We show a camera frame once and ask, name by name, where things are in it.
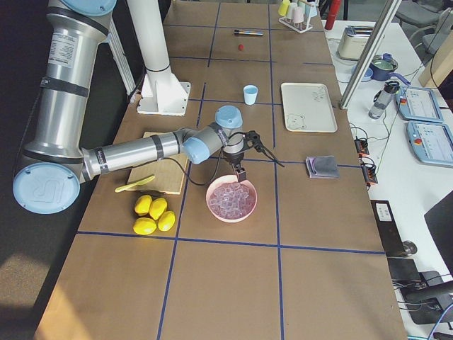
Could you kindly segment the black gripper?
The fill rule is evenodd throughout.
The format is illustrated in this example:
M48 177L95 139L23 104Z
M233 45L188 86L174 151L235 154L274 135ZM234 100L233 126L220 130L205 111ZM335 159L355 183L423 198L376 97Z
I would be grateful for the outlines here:
M225 160L231 165L234 174L236 175L237 181L241 183L247 179L246 170L242 167L241 162L243 160L243 152L230 154L227 152L223 153Z

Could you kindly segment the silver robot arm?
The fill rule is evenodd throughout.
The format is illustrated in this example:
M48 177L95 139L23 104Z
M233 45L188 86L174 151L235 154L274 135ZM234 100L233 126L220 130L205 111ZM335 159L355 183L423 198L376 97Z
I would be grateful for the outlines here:
M40 83L35 137L22 150L13 179L13 195L24 209L53 214L67 209L80 185L113 171L185 154L200 164L222 152L239 181L246 150L241 112L220 108L202 130L173 132L120 144L82 149L79 140L98 46L109 34L114 1L51 1L47 19L53 35L47 71Z

